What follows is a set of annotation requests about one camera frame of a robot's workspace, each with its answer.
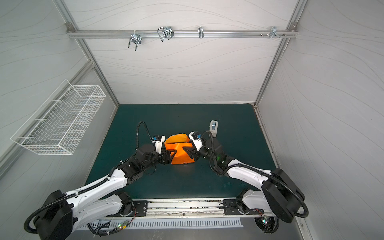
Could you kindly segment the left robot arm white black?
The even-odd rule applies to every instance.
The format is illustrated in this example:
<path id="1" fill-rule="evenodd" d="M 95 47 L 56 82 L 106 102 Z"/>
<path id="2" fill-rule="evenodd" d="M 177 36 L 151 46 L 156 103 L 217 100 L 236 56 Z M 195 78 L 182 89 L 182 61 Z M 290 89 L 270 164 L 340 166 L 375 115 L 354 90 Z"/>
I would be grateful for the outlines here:
<path id="1" fill-rule="evenodd" d="M 79 227 L 90 226 L 100 218 L 134 215 L 136 207 L 123 188 L 141 178 L 147 169 L 170 164 L 176 153 L 157 151 L 152 145 L 138 148 L 105 177 L 66 193 L 51 193 L 43 206 L 27 217 L 24 230 L 42 240 L 64 240 Z"/>

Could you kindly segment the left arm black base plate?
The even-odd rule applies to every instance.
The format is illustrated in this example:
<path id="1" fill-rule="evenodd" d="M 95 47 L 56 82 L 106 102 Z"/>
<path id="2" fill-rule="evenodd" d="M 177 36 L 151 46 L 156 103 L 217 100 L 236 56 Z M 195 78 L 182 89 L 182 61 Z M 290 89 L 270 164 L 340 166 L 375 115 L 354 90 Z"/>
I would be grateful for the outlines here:
<path id="1" fill-rule="evenodd" d="M 133 200 L 130 204 L 124 206 L 119 212 L 120 217 L 145 217 L 148 209 L 148 201 Z"/>

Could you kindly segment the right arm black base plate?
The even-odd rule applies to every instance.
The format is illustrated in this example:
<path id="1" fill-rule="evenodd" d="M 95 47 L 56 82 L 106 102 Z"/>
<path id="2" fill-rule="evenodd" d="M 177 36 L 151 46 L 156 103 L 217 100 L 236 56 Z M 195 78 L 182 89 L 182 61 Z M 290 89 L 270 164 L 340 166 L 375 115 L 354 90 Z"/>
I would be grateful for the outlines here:
<path id="1" fill-rule="evenodd" d="M 220 210 L 224 211 L 226 216 L 234 216 L 234 215 L 263 215 L 265 210 L 263 209 L 247 209 L 243 207 L 239 208 L 237 201 L 235 199 L 224 199 L 222 203 L 218 205 Z"/>

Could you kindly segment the orange wrapping paper sheet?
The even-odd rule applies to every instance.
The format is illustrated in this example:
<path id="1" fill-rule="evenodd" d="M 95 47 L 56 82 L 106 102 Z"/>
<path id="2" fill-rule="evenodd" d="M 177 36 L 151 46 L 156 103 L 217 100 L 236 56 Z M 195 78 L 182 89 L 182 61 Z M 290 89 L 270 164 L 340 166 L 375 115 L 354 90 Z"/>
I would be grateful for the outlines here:
<path id="1" fill-rule="evenodd" d="M 184 150 L 184 148 L 191 150 L 193 147 L 194 146 L 187 134 L 172 135 L 165 140 L 165 148 L 167 151 L 171 152 L 172 165 L 194 163 L 195 160 Z"/>

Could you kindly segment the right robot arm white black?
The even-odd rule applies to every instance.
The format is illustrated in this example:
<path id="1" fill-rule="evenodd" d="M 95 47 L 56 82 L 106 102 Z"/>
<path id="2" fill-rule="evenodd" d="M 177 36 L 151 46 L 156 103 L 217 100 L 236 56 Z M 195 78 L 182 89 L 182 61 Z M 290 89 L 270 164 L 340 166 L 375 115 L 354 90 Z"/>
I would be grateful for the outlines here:
<path id="1" fill-rule="evenodd" d="M 240 180 L 258 189 L 245 189 L 237 196 L 236 206 L 241 214 L 266 210 L 286 223 L 296 217 L 309 216 L 304 194 L 282 169 L 258 169 L 204 144 L 198 148 L 183 147 L 183 151 L 193 160 L 208 160 L 211 170 L 218 176 Z"/>

